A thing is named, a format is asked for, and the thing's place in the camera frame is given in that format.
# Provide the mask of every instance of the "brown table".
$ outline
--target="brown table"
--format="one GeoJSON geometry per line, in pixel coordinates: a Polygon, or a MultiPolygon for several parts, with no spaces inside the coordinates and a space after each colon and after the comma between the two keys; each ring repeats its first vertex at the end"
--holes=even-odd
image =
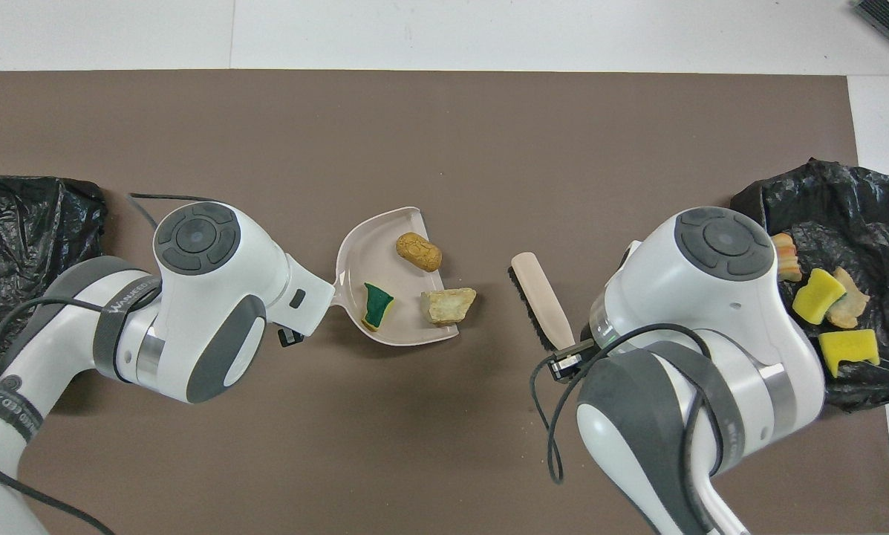
{"type": "MultiPolygon", "coordinates": [[[[437,345],[381,346],[340,309],[295,348],[268,329],[240,385],[200,406],[84,374],[20,477],[119,533],[645,532],[572,409],[566,484],[547,475],[527,390],[544,353],[509,259],[535,251],[578,328],[628,241],[811,156],[856,162],[844,78],[0,74],[0,173],[104,187],[109,254],[155,266],[123,193],[202,195],[331,279],[347,231],[414,204],[445,285],[479,291],[461,335],[437,345]]],[[[889,531],[885,414],[828,413],[716,481],[754,532],[889,531]]],[[[33,507],[50,531],[91,532],[33,507]]]]}

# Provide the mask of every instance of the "yellow foam piece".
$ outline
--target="yellow foam piece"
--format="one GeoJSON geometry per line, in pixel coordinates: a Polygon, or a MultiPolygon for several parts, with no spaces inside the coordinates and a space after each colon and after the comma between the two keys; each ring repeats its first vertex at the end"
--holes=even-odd
{"type": "Polygon", "coordinates": [[[794,303],[791,304],[791,308],[794,308],[794,312],[804,318],[805,322],[809,322],[811,325],[820,325],[824,322],[827,309],[839,298],[844,297],[846,292],[846,288],[840,281],[830,273],[815,267],[810,272],[807,284],[798,289],[797,295],[794,295],[794,303]]]}
{"type": "Polygon", "coordinates": [[[837,377],[842,362],[866,361],[879,366],[879,347],[872,328],[859,331],[824,332],[817,337],[830,374],[837,377]]]}

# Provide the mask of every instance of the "cable strap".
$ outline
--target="cable strap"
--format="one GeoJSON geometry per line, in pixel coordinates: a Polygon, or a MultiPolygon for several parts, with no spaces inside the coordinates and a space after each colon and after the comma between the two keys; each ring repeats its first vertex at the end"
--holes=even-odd
{"type": "Polygon", "coordinates": [[[38,409],[17,390],[20,380],[9,376],[0,382],[0,419],[10,424],[29,443],[41,429],[44,418],[38,409]]]}

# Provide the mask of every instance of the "dustpan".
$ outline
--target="dustpan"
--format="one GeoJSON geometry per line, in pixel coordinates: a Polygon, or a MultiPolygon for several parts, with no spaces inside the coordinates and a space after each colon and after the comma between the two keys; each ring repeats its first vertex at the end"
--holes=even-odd
{"type": "Polygon", "coordinates": [[[388,346],[420,346],[453,338],[457,326],[434,326],[421,314],[421,292],[441,291],[444,283],[437,271],[420,270],[397,255],[394,243],[404,233],[428,238],[424,217],[416,207],[391,210],[353,228],[339,247],[332,305],[344,308],[366,336],[388,346]],[[362,324],[367,302],[364,283],[376,285],[394,298],[379,331],[369,331],[362,324]]]}

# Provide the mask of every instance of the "black bristles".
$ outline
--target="black bristles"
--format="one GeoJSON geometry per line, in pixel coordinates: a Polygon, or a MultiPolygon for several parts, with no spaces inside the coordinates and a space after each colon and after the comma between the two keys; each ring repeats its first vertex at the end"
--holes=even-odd
{"type": "Polygon", "coordinates": [[[540,345],[543,345],[543,349],[548,351],[556,351],[556,346],[550,342],[550,338],[547,337],[547,333],[543,332],[543,328],[540,326],[540,322],[536,319],[536,314],[533,313],[533,309],[530,307],[530,302],[527,301],[527,295],[523,292],[523,288],[520,285],[520,281],[516,278],[516,273],[513,272],[513,267],[507,268],[507,274],[509,275],[509,280],[516,287],[516,291],[520,293],[520,300],[523,301],[523,304],[527,307],[527,315],[530,318],[530,322],[533,324],[533,329],[536,331],[536,337],[540,339],[540,345]]]}

